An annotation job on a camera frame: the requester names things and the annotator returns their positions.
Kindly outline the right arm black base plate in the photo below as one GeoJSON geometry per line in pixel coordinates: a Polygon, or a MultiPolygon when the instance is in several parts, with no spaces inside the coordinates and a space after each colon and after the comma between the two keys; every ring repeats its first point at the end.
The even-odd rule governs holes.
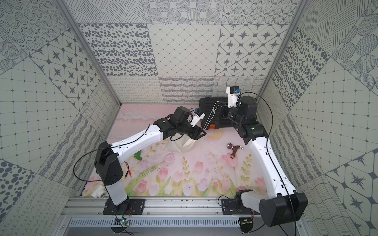
{"type": "Polygon", "coordinates": [[[237,206],[234,199],[221,198],[219,200],[223,215],[251,215],[252,210],[243,206],[237,206]]]}

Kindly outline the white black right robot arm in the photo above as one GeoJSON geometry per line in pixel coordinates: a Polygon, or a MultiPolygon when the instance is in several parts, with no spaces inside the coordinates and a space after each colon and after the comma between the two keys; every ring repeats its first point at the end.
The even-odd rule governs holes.
{"type": "Polygon", "coordinates": [[[254,190],[240,190],[235,195],[239,211],[250,209],[258,212],[266,226],[272,227],[300,220],[308,199],[297,192],[280,166],[271,147],[269,134],[257,121],[257,103],[251,96],[236,93],[228,95],[228,105],[221,116],[228,118],[243,139],[246,148],[256,159],[265,181],[267,196],[254,190]]]}

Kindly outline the white bag drawstring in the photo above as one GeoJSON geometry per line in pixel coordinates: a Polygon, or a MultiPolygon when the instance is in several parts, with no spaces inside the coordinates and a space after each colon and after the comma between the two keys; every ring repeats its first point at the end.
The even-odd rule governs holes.
{"type": "Polygon", "coordinates": [[[216,102],[214,103],[213,108],[212,108],[212,110],[211,110],[211,112],[210,112],[210,115],[209,115],[209,117],[208,117],[208,119],[207,119],[207,121],[206,121],[206,123],[205,123],[204,128],[203,128],[204,130],[208,129],[208,127],[209,127],[209,125],[210,125],[210,122],[211,122],[211,120],[213,119],[213,117],[214,117],[214,115],[215,115],[215,113],[216,113],[216,110],[217,110],[217,108],[218,108],[218,104],[219,104],[218,101],[216,101],[216,102]]]}

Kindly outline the white cloth soil bag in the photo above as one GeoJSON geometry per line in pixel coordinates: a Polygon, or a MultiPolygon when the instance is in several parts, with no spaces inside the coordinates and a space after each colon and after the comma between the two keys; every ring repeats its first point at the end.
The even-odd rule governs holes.
{"type": "Polygon", "coordinates": [[[190,139],[187,135],[176,134],[169,139],[166,144],[166,151],[186,153],[189,152],[194,146],[196,141],[190,139]]]}

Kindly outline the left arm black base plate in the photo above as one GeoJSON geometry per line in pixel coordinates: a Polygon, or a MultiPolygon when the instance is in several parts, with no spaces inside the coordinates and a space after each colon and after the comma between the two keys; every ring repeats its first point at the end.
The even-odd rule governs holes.
{"type": "Polygon", "coordinates": [[[116,206],[109,198],[105,202],[103,215],[142,215],[145,202],[145,199],[128,198],[116,206]]]}

